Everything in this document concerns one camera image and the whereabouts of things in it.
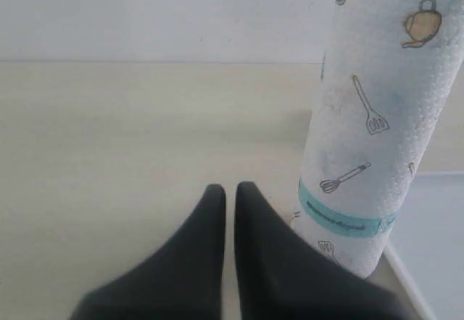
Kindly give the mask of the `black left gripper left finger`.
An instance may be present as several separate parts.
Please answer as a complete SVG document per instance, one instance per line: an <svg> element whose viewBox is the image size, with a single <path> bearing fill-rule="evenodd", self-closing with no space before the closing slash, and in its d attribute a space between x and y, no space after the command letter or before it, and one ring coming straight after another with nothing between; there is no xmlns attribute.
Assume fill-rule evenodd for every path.
<svg viewBox="0 0 464 320"><path fill-rule="evenodd" d="M220 319L225 217L225 190L210 184L158 251L87 293L71 319Z"/></svg>

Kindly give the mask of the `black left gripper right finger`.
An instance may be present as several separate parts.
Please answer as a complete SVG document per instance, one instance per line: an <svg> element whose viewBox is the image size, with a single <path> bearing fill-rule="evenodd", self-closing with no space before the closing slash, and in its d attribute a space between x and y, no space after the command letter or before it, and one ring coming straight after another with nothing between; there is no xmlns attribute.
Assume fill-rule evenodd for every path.
<svg viewBox="0 0 464 320"><path fill-rule="evenodd" d="M234 254L243 319L410 317L393 292L309 246L251 181L236 189Z"/></svg>

